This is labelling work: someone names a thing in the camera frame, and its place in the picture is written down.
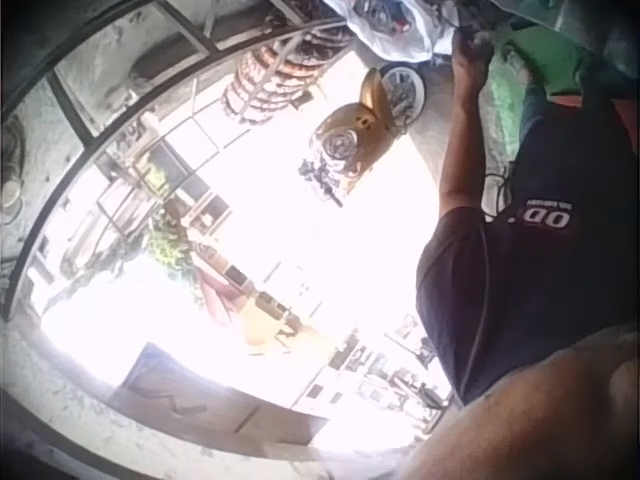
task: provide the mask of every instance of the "man's arm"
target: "man's arm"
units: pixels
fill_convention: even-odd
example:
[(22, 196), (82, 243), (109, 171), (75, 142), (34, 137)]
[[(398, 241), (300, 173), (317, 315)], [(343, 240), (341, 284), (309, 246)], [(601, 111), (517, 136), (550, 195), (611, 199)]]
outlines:
[(490, 44), (474, 46), (457, 31), (453, 38), (454, 111), (440, 177), (440, 216), (456, 207), (480, 207), (486, 158), (478, 96), (487, 81)]

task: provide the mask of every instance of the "motorcycle wheel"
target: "motorcycle wheel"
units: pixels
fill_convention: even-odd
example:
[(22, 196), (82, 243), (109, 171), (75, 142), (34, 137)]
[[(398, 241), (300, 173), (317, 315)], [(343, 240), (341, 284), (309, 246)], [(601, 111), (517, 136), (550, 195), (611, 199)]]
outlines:
[[(380, 69), (380, 76), (389, 96), (396, 126), (405, 129), (420, 117), (427, 103), (427, 85), (424, 78), (410, 63), (387, 64)], [(397, 109), (406, 103), (410, 105), (406, 113), (405, 109), (397, 112)]]

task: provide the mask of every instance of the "black t-shirt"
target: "black t-shirt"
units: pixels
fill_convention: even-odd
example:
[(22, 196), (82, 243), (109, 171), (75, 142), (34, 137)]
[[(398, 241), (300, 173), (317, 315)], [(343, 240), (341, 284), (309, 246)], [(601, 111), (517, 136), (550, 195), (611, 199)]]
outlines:
[(491, 223), (475, 208), (449, 211), (425, 247), (418, 313), (465, 404), (637, 318), (637, 158), (626, 132), (599, 125), (554, 108), (520, 148), (511, 205)]

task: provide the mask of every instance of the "motorcycle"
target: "motorcycle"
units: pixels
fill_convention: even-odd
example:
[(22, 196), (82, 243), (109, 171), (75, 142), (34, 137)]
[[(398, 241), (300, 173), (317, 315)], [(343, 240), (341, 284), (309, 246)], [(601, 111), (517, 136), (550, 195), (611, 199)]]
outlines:
[(299, 174), (342, 207), (343, 199), (418, 119), (426, 93), (424, 79), (411, 64), (370, 69), (359, 101), (341, 106), (315, 129)]

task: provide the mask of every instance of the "white plastic bag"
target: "white plastic bag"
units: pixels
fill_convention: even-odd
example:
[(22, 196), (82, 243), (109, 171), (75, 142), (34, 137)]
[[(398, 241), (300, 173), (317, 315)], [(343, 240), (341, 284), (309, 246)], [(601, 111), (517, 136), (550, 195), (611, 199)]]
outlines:
[(398, 0), (413, 18), (411, 28), (404, 33), (388, 35), (375, 31), (369, 22), (353, 10), (355, 0), (324, 0), (340, 16), (347, 20), (349, 28), (379, 57), (392, 62), (423, 62), (433, 53), (451, 54), (453, 27), (458, 15), (453, 1), (442, 5), (442, 14), (449, 22), (441, 22), (429, 6), (418, 0)]

